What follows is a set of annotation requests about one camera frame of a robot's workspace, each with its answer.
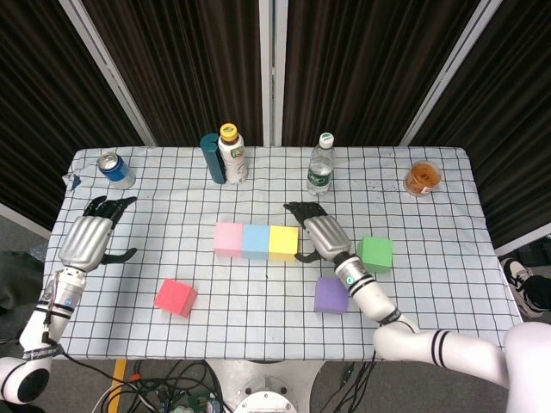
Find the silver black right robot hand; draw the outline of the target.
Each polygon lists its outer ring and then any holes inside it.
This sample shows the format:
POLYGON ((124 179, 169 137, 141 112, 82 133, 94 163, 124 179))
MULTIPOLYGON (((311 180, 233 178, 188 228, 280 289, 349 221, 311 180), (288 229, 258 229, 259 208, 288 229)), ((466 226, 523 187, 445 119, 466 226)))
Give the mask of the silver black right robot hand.
POLYGON ((325 260, 338 267, 349 259, 359 260, 358 255, 350 252, 351 240, 344 229, 319 203, 292 201, 283 207, 294 215, 314 247, 308 255, 296 253, 294 257, 298 262, 325 260))

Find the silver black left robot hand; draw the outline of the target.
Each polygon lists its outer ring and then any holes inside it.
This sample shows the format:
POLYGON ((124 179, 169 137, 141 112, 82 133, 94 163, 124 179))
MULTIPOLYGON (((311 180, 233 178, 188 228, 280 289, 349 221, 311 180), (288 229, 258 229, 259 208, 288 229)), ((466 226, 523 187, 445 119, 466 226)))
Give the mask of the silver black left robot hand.
POLYGON ((136 248, 120 255, 107 254, 106 248, 126 208, 136 200, 136 196, 108 200, 105 195, 92 200, 65 237, 59 252, 63 265, 89 273, 100 264, 119 264, 130 260, 136 254, 136 248))

